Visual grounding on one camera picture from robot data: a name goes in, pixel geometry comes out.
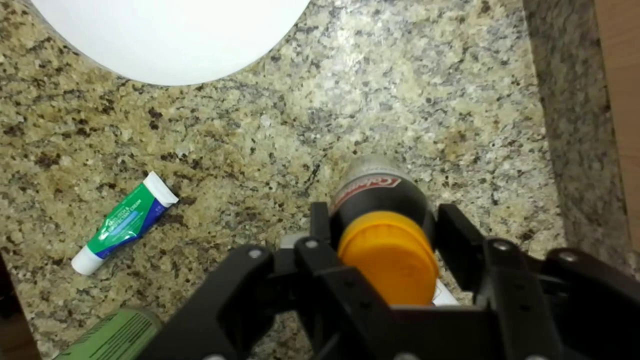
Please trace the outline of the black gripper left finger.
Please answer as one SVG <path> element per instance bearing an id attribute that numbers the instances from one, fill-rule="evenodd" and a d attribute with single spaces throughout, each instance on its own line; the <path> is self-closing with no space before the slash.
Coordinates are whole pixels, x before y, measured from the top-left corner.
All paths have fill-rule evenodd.
<path id="1" fill-rule="evenodd" d="M 320 244 L 325 244 L 325 246 L 332 244 L 329 213 L 327 213 L 325 202 L 310 204 L 310 235 Z"/>

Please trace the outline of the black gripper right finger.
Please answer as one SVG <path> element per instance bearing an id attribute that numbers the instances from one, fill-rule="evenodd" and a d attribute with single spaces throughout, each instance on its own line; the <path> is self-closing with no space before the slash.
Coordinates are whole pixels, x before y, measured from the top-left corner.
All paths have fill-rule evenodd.
<path id="1" fill-rule="evenodd" d="M 461 290 L 477 290 L 483 271 L 483 233 L 456 204 L 435 212 L 435 250 Z"/>

